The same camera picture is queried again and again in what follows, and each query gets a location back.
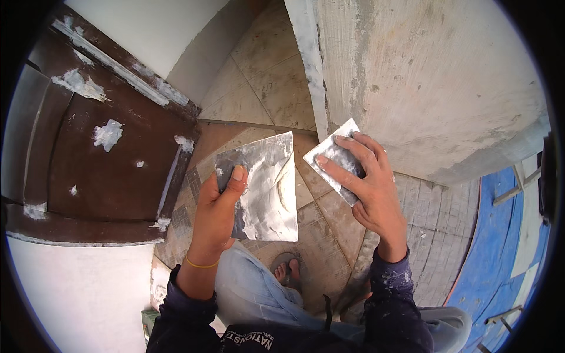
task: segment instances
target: brown door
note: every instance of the brown door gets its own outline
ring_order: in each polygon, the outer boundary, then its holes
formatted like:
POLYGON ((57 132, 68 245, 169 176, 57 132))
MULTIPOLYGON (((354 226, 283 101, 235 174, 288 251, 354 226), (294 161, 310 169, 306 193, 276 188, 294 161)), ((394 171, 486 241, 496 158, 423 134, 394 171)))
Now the brown door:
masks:
POLYGON ((48 242, 162 238, 199 136, 195 119, 67 39, 52 27, 42 34, 14 96, 7 128, 12 119, 10 131, 28 142, 14 142, 13 165, 2 166, 11 176, 2 194, 15 202, 7 230, 48 242))

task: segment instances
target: sandal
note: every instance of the sandal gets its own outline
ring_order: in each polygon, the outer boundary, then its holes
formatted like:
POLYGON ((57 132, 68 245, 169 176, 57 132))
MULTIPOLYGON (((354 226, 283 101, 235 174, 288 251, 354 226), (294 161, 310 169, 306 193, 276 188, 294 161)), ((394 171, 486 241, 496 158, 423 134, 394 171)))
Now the sandal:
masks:
POLYGON ((296 259, 296 261, 298 261, 297 257, 294 256, 294 254, 290 252, 284 252, 273 260, 270 270, 272 274, 275 274, 277 267, 279 267, 281 263, 285 263, 286 276, 285 278, 283 278, 281 285, 285 287, 292 287, 296 289, 300 294, 302 294, 302 281, 296 280, 290 275, 292 273, 292 270, 290 269, 289 263, 292 259, 296 259))

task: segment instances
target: left hand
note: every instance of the left hand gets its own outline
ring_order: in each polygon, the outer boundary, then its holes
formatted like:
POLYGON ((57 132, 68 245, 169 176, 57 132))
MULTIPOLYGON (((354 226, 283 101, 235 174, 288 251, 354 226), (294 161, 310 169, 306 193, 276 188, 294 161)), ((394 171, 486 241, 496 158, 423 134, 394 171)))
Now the left hand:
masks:
POLYGON ((222 251, 229 249, 234 238, 234 208, 247 185, 247 170, 237 165, 224 193, 218 190, 216 173, 202 184, 196 209, 194 232, 187 257, 198 265, 210 265, 217 261, 222 251))

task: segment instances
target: right hand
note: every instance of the right hand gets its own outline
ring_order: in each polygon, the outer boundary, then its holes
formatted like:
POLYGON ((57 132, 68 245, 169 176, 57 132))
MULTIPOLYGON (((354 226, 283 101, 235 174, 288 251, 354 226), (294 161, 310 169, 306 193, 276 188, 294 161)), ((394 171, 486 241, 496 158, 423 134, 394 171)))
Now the right hand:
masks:
POLYGON ((358 132, 353 134, 353 138, 336 136, 335 142, 348 149, 361 162, 367 176, 360 179, 322 155, 316 157, 316 163, 357 195, 359 201, 353 206, 352 212, 359 223, 380 235, 381 241, 402 247, 402 244, 406 244, 407 222, 402 215, 386 151, 371 137, 358 132))

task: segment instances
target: leg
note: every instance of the leg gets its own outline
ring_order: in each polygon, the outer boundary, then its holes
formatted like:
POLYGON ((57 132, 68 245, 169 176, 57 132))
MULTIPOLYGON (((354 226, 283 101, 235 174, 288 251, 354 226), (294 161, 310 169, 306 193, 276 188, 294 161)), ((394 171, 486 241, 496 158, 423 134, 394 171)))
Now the leg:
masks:
MULTIPOLYGON (((220 257, 215 290, 218 317, 224 325, 268 323, 320 330, 324 320, 303 309, 302 297, 283 287, 275 276, 238 241, 220 257)), ((331 332, 344 339, 362 341, 364 327, 332 323, 331 332)))
POLYGON ((419 307, 433 337, 434 352, 459 352, 471 333, 469 314, 456 307, 419 307))

